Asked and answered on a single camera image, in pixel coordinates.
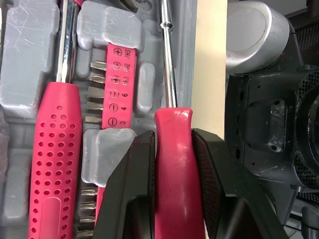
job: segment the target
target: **pink screwdriver handle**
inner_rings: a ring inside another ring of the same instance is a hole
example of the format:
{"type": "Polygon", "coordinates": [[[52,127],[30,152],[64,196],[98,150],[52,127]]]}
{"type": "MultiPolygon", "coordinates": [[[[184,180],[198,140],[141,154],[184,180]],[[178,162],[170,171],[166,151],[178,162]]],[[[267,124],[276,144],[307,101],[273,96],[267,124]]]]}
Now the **pink screwdriver handle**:
{"type": "Polygon", "coordinates": [[[156,239],[204,239],[198,167],[191,142],[192,110],[162,108],[155,114],[156,239]]]}
{"type": "Polygon", "coordinates": [[[49,83],[33,145],[27,239],[72,239],[82,135],[78,87],[49,83]]]}

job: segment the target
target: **screwdriver bit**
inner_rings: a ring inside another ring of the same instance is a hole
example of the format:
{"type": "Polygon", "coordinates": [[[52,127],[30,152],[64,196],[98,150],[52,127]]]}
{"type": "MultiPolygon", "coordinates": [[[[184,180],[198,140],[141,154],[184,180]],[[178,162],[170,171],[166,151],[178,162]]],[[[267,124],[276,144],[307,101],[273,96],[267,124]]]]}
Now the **screwdriver bit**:
{"type": "Polygon", "coordinates": [[[86,123],[102,123],[102,118],[95,116],[85,116],[86,123]]]}
{"type": "Polygon", "coordinates": [[[91,68],[100,71],[106,71],[106,63],[104,61],[92,61],[91,68]]]}
{"type": "Polygon", "coordinates": [[[95,222],[95,216],[86,216],[80,218],[80,223],[94,223],[95,222]]]}
{"type": "Polygon", "coordinates": [[[104,90],[89,86],[88,97],[102,99],[104,98],[104,90]]]}
{"type": "Polygon", "coordinates": [[[99,103],[94,103],[94,102],[90,102],[88,101],[86,103],[86,109],[88,110],[103,110],[103,104],[99,104],[99,103]]]}
{"type": "Polygon", "coordinates": [[[90,201],[90,202],[84,202],[81,203],[81,210],[95,210],[96,209],[96,202],[90,201]]]}
{"type": "Polygon", "coordinates": [[[103,75],[93,75],[93,76],[90,76],[89,80],[93,81],[93,82],[96,82],[96,83],[99,83],[99,84],[104,84],[105,83],[105,76],[103,76],[103,75]]]}
{"type": "Polygon", "coordinates": [[[97,187],[86,187],[82,188],[81,196],[96,196],[98,194],[97,187]]]}
{"type": "Polygon", "coordinates": [[[78,238],[87,238],[93,236],[93,230],[85,230],[85,231],[78,231],[77,237],[78,238]]]}

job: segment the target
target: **metal shaft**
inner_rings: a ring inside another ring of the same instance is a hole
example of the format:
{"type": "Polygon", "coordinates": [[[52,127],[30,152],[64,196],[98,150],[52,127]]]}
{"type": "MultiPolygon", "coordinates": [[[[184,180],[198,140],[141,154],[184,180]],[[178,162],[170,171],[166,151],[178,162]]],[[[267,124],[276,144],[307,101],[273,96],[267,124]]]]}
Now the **metal shaft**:
{"type": "Polygon", "coordinates": [[[177,107],[176,83],[171,50],[171,30],[173,24],[170,16],[168,0],[158,0],[159,6],[159,27],[161,29],[164,42],[164,81],[166,106],[168,108],[177,107]]]}
{"type": "Polygon", "coordinates": [[[73,0],[61,0],[61,23],[56,82],[71,83],[76,57],[76,23],[80,6],[73,0]]]}

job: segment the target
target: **silver metal cap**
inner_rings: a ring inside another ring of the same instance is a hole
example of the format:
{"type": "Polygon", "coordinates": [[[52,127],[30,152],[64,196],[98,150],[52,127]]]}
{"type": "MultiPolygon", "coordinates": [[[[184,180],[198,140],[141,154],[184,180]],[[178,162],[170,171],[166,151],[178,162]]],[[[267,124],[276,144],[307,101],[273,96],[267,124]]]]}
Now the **silver metal cap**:
{"type": "Polygon", "coordinates": [[[226,71],[242,74],[265,68],[283,53],[288,20],[258,1],[228,4],[226,71]]]}

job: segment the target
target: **tool case compartment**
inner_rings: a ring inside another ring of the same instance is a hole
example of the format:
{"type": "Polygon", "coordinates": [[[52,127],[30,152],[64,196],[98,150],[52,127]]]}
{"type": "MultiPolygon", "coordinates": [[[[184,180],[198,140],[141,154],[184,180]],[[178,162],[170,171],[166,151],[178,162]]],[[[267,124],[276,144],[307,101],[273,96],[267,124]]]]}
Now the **tool case compartment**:
{"type": "MultiPolygon", "coordinates": [[[[0,239],[25,239],[34,124],[44,89],[55,79],[59,8],[57,0],[7,0],[6,3],[8,12],[0,78],[0,239]]],[[[191,103],[196,6],[197,0],[171,1],[172,50],[179,107],[190,107],[191,103]]],[[[94,134],[101,130],[99,123],[87,123],[85,118],[101,117],[100,112],[87,110],[88,88],[97,86],[89,81],[94,74],[90,64],[105,61],[109,43],[136,49],[130,128],[136,135],[156,131],[155,111],[165,106],[163,45],[157,14],[156,0],[143,0],[137,13],[128,12],[117,0],[84,1],[78,16],[78,51],[73,77],[73,83],[80,90],[83,147],[90,131],[94,134]]],[[[80,218],[94,215],[92,210],[81,210],[81,203],[96,200],[95,196],[80,195],[81,188],[95,186],[81,180],[82,152],[86,152],[85,149],[81,151],[78,171],[74,238],[77,238],[77,231],[94,228],[94,223],[80,223],[80,218]]]]}

